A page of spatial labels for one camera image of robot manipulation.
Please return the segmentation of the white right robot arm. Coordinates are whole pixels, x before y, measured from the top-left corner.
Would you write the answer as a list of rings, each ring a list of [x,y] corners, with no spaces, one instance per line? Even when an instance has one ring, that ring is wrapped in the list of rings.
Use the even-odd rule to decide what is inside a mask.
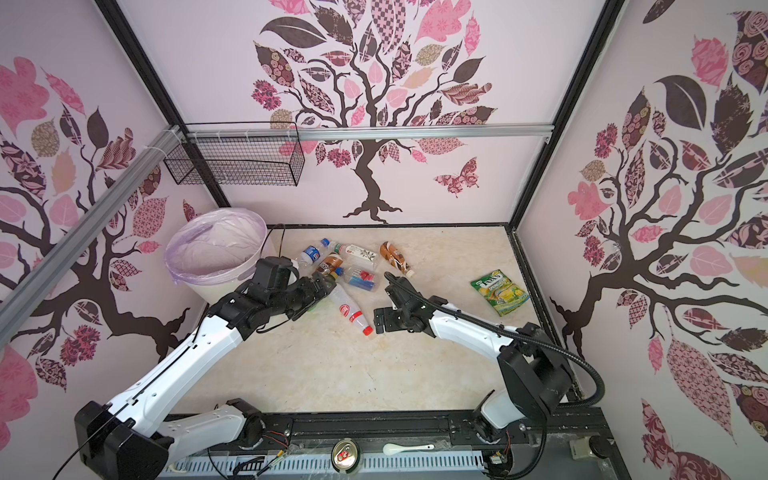
[[[472,320],[446,299],[423,297],[408,278],[387,273],[385,292],[392,305],[375,310],[376,330],[407,331],[453,342],[495,362],[504,388],[491,391],[473,413],[474,428],[485,437],[529,420],[547,423],[572,382],[568,359],[533,323],[522,328]]]

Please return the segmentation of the white flower label tea bottle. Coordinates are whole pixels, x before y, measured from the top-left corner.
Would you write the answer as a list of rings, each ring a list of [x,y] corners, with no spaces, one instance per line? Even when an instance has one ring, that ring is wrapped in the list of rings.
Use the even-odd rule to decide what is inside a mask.
[[[333,252],[345,262],[369,269],[375,269],[379,261],[377,252],[356,244],[336,243]]]

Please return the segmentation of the clear Fiji water bottle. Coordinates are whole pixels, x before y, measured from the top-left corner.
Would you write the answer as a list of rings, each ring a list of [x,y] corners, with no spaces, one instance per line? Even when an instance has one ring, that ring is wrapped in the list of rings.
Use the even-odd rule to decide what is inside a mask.
[[[340,278],[352,287],[372,292],[379,284],[377,274],[373,271],[356,266],[341,267],[341,270]]]

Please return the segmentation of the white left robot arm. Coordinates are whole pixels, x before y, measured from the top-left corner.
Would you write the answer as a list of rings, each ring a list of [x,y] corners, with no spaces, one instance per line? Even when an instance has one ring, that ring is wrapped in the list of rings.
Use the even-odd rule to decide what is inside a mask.
[[[259,446],[262,413],[236,398],[176,423],[166,417],[222,358],[274,316],[296,320],[335,288],[328,275],[302,277],[281,288],[247,281],[213,305],[177,351],[110,402],[94,401],[75,416],[75,458],[102,479],[155,479],[170,464],[219,444]]]

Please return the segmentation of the brown Nescafe bottle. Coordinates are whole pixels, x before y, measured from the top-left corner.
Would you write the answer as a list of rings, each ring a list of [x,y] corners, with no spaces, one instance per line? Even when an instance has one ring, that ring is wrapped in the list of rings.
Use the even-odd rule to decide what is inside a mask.
[[[380,254],[383,259],[407,278],[411,278],[415,274],[415,271],[406,261],[402,252],[392,242],[386,241],[382,243],[380,246]]]
[[[343,265],[343,259],[336,253],[326,256],[317,266],[316,272],[321,275],[331,275]]]

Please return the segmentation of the clear bottle red cap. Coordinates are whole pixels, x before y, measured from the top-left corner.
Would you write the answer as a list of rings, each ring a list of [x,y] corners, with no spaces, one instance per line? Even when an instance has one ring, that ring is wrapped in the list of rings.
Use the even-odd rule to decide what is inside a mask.
[[[374,333],[374,328],[370,325],[362,309],[341,285],[335,286],[328,299],[332,302],[335,310],[346,321],[355,325],[365,336]]]

